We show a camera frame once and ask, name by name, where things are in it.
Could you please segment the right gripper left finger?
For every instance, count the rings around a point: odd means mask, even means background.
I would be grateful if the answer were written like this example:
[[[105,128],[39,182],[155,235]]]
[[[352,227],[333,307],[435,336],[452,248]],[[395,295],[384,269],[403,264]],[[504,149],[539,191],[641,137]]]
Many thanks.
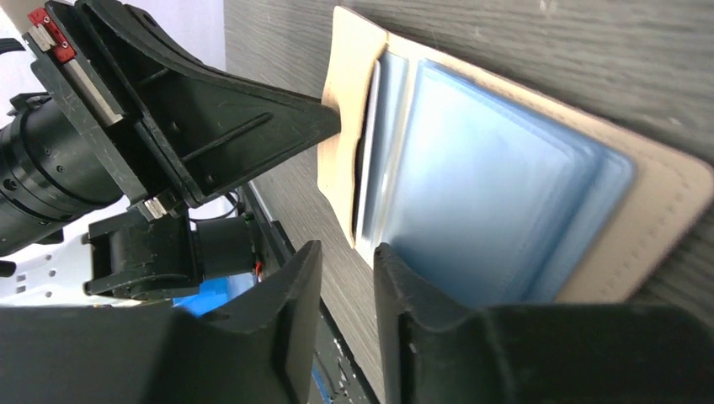
[[[322,245],[203,316],[161,305],[1,311],[4,403],[305,403]]]

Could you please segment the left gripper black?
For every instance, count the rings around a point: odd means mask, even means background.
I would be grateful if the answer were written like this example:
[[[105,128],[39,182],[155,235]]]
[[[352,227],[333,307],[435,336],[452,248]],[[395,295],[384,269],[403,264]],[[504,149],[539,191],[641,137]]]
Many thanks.
[[[190,52],[163,30],[146,10],[125,5],[163,45],[181,56]],[[79,24],[73,5],[48,1],[28,12],[31,27],[25,40],[35,43],[39,54],[57,67],[79,67],[69,56],[79,56],[69,34],[60,28],[61,18]],[[56,53],[67,53],[67,63]],[[115,181],[90,145],[61,110],[52,93],[22,93],[11,100],[13,121],[1,129],[1,257],[32,244],[62,243],[62,228],[112,205],[120,198]]]

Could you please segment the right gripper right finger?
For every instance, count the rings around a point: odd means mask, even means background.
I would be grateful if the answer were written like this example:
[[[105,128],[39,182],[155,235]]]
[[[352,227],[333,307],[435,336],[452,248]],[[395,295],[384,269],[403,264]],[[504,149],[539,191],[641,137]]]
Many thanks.
[[[389,403],[710,403],[713,334],[674,306],[462,306],[374,253]]]

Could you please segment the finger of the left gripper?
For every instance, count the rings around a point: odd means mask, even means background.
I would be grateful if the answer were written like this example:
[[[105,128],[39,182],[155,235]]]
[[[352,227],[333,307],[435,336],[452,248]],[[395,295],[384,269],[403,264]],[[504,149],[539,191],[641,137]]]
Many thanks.
[[[338,113],[317,98],[207,66],[142,9],[117,1],[79,1],[75,8],[101,72],[189,206],[340,131]]]

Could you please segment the beige leather card holder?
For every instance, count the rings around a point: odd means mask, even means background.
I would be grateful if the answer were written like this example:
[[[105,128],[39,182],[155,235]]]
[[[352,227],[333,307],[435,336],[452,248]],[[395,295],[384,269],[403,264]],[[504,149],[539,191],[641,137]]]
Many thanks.
[[[630,194],[559,291],[560,302],[627,299],[711,205],[713,171],[702,160],[406,39],[337,6],[322,103],[339,113],[342,129],[317,147],[317,184],[349,245],[355,243],[356,149],[363,133],[374,65],[385,51],[436,61],[634,160],[638,175]]]

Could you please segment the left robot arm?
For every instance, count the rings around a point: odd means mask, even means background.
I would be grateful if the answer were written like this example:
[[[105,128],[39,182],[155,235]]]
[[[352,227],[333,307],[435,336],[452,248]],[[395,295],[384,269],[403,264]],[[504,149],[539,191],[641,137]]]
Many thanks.
[[[337,134],[338,112],[204,64],[128,4],[48,1],[28,19],[44,91],[14,97],[1,131],[2,255],[126,197],[126,213],[89,227],[86,294],[193,294],[205,278],[198,242],[220,275],[253,269],[236,219],[192,226],[188,209]]]

